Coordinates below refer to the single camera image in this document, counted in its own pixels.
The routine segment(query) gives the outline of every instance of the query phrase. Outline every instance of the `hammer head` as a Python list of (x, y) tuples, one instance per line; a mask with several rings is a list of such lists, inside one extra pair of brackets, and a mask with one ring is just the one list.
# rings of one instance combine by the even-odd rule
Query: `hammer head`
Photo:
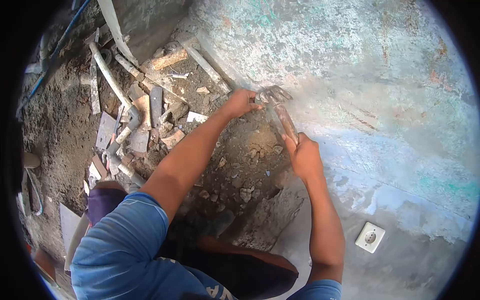
[(278, 85), (273, 85), (265, 88), (263, 91), (257, 93), (255, 98), (258, 101), (265, 103), (272, 103), (273, 106), (283, 104), (285, 101), (292, 100), (292, 96)]

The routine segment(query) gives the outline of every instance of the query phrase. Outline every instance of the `dark shorts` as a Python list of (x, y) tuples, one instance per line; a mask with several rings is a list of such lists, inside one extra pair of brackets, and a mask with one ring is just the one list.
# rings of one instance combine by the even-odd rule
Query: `dark shorts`
[[(92, 226), (113, 211), (125, 196), (127, 193), (118, 189), (91, 190), (86, 214)], [(204, 272), (240, 300), (279, 296), (290, 290), (298, 277), (298, 273), (251, 255), (204, 252), (168, 238), (159, 250), (159, 256), (176, 259), (182, 265)]]

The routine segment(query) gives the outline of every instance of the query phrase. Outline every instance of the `person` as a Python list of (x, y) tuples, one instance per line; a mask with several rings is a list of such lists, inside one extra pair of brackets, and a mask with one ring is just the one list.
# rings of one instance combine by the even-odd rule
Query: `person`
[[(169, 243), (167, 229), (206, 168), (222, 130), (233, 118), (262, 109), (254, 98), (255, 92), (235, 91), (170, 151), (139, 191), (127, 195), (113, 181), (90, 191), (88, 215), (93, 227), (71, 264), (78, 299), (267, 299), (293, 286), (298, 271), (284, 257), (217, 240), (232, 221), (228, 210), (207, 227), (193, 249), (182, 248), (180, 261), (162, 256)], [(345, 240), (318, 144), (303, 133), (298, 146), (289, 137), (282, 138), (312, 203), (312, 270), (307, 284), (289, 298), (339, 300)]]

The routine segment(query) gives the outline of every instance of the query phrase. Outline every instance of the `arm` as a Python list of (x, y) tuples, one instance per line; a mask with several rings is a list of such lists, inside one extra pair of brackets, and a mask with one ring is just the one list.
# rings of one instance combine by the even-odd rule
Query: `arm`
[(326, 185), (318, 143), (299, 133), (299, 145), (282, 135), (290, 154), (292, 168), (302, 179), (312, 203), (310, 256), (312, 271), (307, 283), (320, 279), (342, 282), (345, 238)]
[(171, 223), (183, 197), (205, 170), (217, 139), (235, 117), (261, 109), (254, 102), (255, 92), (237, 90), (207, 121), (188, 134), (158, 164), (140, 192), (151, 195), (163, 208)]

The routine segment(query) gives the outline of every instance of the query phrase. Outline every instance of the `hammer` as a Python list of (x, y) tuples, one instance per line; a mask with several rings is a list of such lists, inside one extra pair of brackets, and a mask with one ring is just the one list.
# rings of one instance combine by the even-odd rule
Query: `hammer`
[(280, 123), (282, 123), (283, 129), (285, 129), (285, 133), (293, 140), (295, 145), (298, 146), (299, 134), (293, 125), (290, 115), (283, 106), (285, 101), (293, 100), (293, 97), (283, 88), (278, 85), (273, 85), (257, 93), (255, 100), (272, 104), (278, 119), (280, 119)]

